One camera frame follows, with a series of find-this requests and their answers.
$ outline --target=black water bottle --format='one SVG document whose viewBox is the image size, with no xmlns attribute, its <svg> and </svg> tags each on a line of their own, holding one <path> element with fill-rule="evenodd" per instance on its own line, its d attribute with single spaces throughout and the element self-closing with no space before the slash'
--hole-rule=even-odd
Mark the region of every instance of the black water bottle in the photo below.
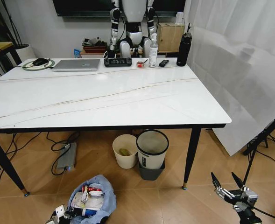
<svg viewBox="0 0 275 224">
<path fill-rule="evenodd" d="M 178 66 L 185 66 L 187 62 L 187 57 L 190 51 L 190 47 L 191 47 L 191 40 L 192 40 L 191 33 L 183 34 L 180 47 L 179 47 L 178 59 L 176 60 L 176 64 Z"/>
</svg>

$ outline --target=wooden cabinet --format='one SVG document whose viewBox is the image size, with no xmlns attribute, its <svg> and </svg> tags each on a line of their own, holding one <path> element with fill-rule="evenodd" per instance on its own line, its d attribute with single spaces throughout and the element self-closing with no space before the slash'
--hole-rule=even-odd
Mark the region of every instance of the wooden cabinet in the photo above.
<svg viewBox="0 0 275 224">
<path fill-rule="evenodd" d="M 175 25 L 171 22 L 161 22 L 158 25 L 158 52 L 178 52 L 185 25 Z"/>
</svg>

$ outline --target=mouse pad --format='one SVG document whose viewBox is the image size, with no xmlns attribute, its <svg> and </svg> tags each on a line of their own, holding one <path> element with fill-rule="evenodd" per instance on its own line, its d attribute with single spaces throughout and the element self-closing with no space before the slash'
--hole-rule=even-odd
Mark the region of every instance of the mouse pad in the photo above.
<svg viewBox="0 0 275 224">
<path fill-rule="evenodd" d="M 53 65 L 55 64 L 55 62 L 51 59 L 49 59 L 47 64 L 42 64 L 40 66 L 34 66 L 33 62 L 34 61 L 31 61 L 23 65 L 23 69 L 25 71 L 39 71 L 39 70 L 47 69 L 48 67 L 53 67 Z"/>
</svg>

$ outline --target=laptop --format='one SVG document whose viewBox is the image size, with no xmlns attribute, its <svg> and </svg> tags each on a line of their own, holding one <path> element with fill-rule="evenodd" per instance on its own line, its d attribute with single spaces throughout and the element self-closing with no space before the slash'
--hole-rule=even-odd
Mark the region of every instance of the laptop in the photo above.
<svg viewBox="0 0 275 224">
<path fill-rule="evenodd" d="M 53 71 L 97 71 L 100 59 L 61 60 Z"/>
</svg>

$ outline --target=white curtain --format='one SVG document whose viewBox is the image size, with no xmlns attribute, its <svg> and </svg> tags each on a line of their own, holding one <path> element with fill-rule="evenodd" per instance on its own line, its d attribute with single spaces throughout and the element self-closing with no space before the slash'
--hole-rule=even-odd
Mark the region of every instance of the white curtain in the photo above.
<svg viewBox="0 0 275 224">
<path fill-rule="evenodd" d="M 232 155 L 275 118 L 275 0 L 187 0 L 188 65 L 232 118 L 213 129 Z"/>
</svg>

